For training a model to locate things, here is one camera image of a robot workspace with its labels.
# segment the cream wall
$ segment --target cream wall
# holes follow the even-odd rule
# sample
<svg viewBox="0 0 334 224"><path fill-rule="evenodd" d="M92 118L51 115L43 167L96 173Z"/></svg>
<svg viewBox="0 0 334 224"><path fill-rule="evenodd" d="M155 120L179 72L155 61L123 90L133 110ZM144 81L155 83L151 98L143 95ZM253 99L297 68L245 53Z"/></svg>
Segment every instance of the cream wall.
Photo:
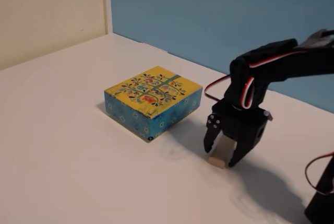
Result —
<svg viewBox="0 0 334 224"><path fill-rule="evenodd" d="M0 70L105 33L103 0L0 0Z"/></svg>

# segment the white table surface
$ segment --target white table surface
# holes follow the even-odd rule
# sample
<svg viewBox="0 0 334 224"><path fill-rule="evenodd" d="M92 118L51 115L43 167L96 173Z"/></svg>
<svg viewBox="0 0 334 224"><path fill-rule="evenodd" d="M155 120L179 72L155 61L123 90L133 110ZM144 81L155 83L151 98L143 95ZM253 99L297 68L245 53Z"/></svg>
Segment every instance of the white table surface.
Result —
<svg viewBox="0 0 334 224"><path fill-rule="evenodd" d="M0 72L1 224L308 223L304 167L334 149L334 115L269 91L261 142L219 170L203 158L206 97L150 144L104 114L104 89L156 65L203 86L222 76L114 34Z"/></svg>

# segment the black robotic arm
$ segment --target black robotic arm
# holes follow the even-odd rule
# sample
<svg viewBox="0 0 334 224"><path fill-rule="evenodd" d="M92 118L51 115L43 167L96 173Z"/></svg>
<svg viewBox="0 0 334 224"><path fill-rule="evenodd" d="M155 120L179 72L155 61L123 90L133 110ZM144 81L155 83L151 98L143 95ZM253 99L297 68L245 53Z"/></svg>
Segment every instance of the black robotic arm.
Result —
<svg viewBox="0 0 334 224"><path fill-rule="evenodd" d="M230 77L231 84L224 98L216 99L217 103L208 116L205 151L212 149L214 140L222 131L236 141L229 167L244 158L260 141L267 121L272 120L268 111L259 108L271 82L334 74L334 38L331 35L334 35L334 30L320 30L300 45L295 39L274 42L233 60L230 74L218 80ZM334 222L334 153L328 156L332 159L314 187L317 193L305 211L313 224Z"/></svg>

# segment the painted box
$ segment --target painted box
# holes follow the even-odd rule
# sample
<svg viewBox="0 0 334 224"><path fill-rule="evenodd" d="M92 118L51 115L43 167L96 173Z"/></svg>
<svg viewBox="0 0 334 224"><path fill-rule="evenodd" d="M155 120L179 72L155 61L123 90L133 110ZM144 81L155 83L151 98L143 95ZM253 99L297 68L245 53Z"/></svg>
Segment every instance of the painted box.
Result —
<svg viewBox="0 0 334 224"><path fill-rule="evenodd" d="M104 91L106 112L150 142L194 112L202 86L156 66Z"/></svg>

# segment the black arm segment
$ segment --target black arm segment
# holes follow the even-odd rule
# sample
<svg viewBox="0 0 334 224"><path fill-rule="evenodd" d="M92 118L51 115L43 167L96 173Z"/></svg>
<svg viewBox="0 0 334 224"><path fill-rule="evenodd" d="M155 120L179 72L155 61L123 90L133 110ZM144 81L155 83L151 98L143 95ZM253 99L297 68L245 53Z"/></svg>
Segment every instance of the black arm segment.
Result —
<svg viewBox="0 0 334 224"><path fill-rule="evenodd" d="M334 74L334 39L329 38L329 34L334 34L334 31L322 31L321 35L326 37L313 38L311 44L304 43L304 47L290 39L264 45L237 57L230 65L231 84L224 98L242 108L240 100L245 84L253 77L251 108L256 108L262 103L271 82Z"/></svg>

